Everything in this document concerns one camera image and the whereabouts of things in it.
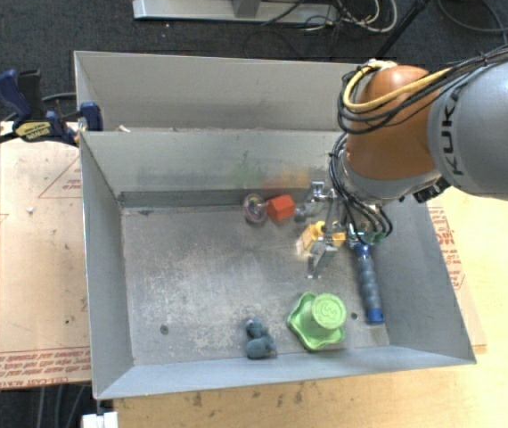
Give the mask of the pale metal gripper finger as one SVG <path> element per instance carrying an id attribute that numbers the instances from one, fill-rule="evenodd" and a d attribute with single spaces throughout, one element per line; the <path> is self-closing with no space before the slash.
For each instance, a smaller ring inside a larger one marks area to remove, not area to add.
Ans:
<path id="1" fill-rule="evenodd" d="M 303 196 L 302 201 L 295 207 L 294 221 L 305 222 L 316 217 L 326 202 L 329 201 L 329 191 L 324 181 L 312 181 Z"/>
<path id="2" fill-rule="evenodd" d="M 310 247 L 307 277 L 309 279 L 320 278 L 324 269 L 332 262 L 338 251 L 333 240 L 318 238 Z"/>

